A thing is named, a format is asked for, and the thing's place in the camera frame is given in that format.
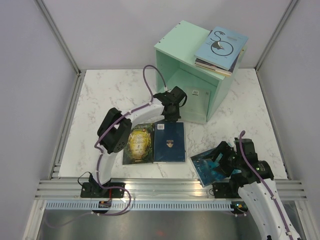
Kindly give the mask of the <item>pale green book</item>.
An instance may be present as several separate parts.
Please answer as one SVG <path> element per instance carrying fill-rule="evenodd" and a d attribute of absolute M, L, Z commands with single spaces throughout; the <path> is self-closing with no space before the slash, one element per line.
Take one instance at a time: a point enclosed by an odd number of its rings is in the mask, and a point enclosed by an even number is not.
<path fill-rule="evenodd" d="M 186 86 L 184 92 L 186 93 L 187 101 L 180 108 L 181 120 L 198 124 L 206 123 L 211 91 L 204 88 Z"/>

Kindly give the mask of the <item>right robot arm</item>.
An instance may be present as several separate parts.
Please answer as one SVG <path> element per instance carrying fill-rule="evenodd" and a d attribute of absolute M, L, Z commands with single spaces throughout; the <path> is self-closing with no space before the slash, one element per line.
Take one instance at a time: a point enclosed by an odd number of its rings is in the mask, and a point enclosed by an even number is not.
<path fill-rule="evenodd" d="M 274 174 L 265 160 L 259 160 L 249 138 L 236 138 L 235 147 L 222 141 L 211 153 L 214 168 L 228 182 L 212 184 L 217 199 L 241 198 L 263 240 L 300 240 L 278 194 Z"/>

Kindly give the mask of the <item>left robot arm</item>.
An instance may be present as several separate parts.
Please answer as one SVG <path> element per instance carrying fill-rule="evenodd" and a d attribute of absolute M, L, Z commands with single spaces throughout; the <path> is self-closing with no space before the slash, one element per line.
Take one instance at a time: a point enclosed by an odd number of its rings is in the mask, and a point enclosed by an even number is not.
<path fill-rule="evenodd" d="M 148 103 L 122 112 L 111 108 L 104 117 L 98 131 L 98 140 L 94 148 L 99 150 L 99 157 L 94 172 L 89 177 L 92 192 L 103 198 L 112 188 L 112 168 L 117 154 L 125 148 L 133 127 L 154 117 L 162 116 L 167 122 L 177 122 L 180 107 L 187 102 L 187 94 L 175 86 L 171 91 L 156 93 Z"/>

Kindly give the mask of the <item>teal ocean cover book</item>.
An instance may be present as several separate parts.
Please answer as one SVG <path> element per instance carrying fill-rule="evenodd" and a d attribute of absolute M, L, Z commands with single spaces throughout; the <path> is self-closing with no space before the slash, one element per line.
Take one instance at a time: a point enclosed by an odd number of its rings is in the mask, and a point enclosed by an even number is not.
<path fill-rule="evenodd" d="M 212 169 L 215 164 L 218 164 L 218 160 L 211 160 L 211 152 L 214 150 L 210 149 L 195 156 L 192 156 L 191 162 L 195 171 L 197 172 L 198 178 L 200 179 L 201 185 L 203 187 L 212 185 L 215 182 L 221 181 L 223 179 L 214 179 L 212 174 Z M 232 175 L 239 174 L 241 171 L 234 170 Z"/>

